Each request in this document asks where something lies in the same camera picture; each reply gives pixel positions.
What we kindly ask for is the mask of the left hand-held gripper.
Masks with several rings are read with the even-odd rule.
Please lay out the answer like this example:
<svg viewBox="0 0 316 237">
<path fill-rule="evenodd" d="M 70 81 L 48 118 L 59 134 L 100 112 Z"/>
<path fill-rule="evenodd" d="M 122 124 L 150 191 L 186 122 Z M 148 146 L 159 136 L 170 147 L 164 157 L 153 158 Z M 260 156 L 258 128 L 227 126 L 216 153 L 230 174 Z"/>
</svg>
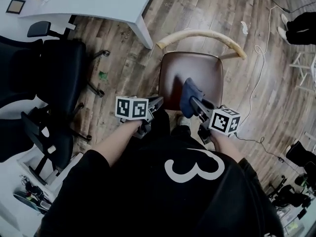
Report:
<svg viewBox="0 0 316 237">
<path fill-rule="evenodd" d="M 134 137 L 142 139 L 151 131 L 151 123 L 154 120 L 153 112 L 163 105 L 163 97 L 137 98 L 117 96 L 115 117 L 120 121 L 140 120 L 142 124 L 134 133 Z"/>
</svg>

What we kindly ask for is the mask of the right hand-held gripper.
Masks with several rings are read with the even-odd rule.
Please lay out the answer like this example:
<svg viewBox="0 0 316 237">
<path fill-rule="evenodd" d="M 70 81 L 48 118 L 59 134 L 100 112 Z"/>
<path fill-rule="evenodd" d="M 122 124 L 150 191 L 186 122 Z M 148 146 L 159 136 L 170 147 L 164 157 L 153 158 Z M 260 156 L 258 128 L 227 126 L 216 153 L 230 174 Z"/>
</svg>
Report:
<svg viewBox="0 0 316 237">
<path fill-rule="evenodd" d="M 202 102 L 195 97 L 190 98 L 193 114 L 198 115 L 202 121 L 198 129 L 198 135 L 204 144 L 211 142 L 211 131 L 217 131 L 229 136 L 234 134 L 240 123 L 240 114 L 233 109 L 214 105 L 206 100 Z"/>
</svg>

